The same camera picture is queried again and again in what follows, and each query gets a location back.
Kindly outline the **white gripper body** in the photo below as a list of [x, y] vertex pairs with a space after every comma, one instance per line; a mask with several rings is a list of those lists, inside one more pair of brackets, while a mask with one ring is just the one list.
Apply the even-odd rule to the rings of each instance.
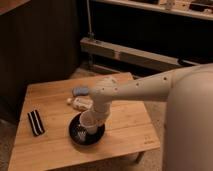
[[100, 127], [106, 122], [107, 118], [107, 113], [98, 113], [93, 110], [86, 110], [80, 115], [80, 124], [83, 127]]

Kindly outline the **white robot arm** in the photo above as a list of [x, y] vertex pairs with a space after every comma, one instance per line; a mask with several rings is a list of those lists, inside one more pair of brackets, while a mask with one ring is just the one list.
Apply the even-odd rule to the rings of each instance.
[[106, 77], [89, 90], [86, 128], [103, 125], [115, 100], [166, 104], [164, 171], [213, 171], [213, 63], [174, 69], [119, 84]]

